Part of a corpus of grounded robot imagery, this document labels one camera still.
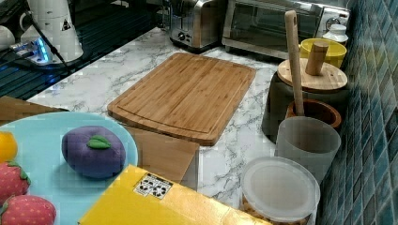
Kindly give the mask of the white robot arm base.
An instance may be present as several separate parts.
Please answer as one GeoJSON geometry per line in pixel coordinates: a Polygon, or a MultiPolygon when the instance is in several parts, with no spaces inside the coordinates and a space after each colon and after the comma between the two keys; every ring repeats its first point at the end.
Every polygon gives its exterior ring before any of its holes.
{"type": "MultiPolygon", "coordinates": [[[[84,54],[71,21],[68,0],[27,0],[27,4],[33,21],[65,62],[76,60],[84,54]]],[[[61,63],[34,25],[30,25],[21,36],[22,43],[31,41],[38,48],[36,55],[30,58],[32,62],[41,66],[61,63]]]]}

